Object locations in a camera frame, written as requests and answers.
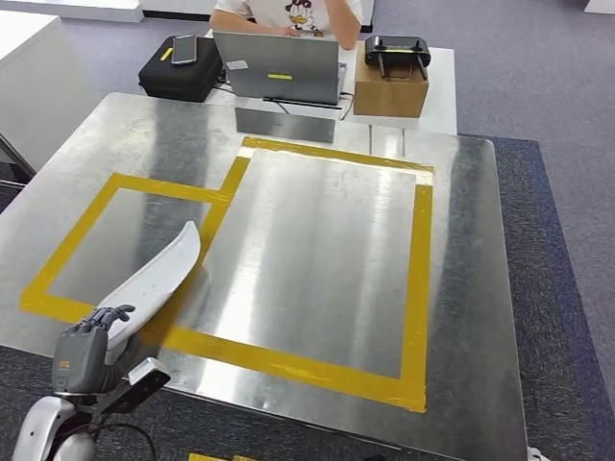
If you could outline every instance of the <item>person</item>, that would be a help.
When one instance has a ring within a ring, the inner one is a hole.
[[[361,21],[361,0],[218,0],[209,24],[213,31],[335,36],[341,48],[351,50]]]

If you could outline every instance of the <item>white sticker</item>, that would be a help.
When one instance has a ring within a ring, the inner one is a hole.
[[[247,69],[248,63],[246,61],[230,61],[227,62],[226,66],[228,67],[229,70],[241,70]]]

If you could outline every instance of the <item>cardboard box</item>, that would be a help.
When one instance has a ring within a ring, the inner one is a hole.
[[[407,69],[391,69],[392,77],[406,77]],[[406,79],[382,79],[380,69],[365,64],[365,43],[357,43],[357,72],[354,76],[354,115],[419,117],[423,110],[428,77],[414,69]]]

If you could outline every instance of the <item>cartoon print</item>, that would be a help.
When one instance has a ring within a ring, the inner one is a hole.
[[[314,25],[314,17],[312,16],[311,0],[291,0],[290,5],[286,5],[289,19],[298,31],[311,31],[314,36],[323,36],[318,27]]]

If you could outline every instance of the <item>white t-shirt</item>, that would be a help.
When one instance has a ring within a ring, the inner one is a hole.
[[[345,1],[363,23],[361,0]],[[265,27],[292,26],[306,36],[332,33],[325,0],[218,0],[215,9],[253,17]]]

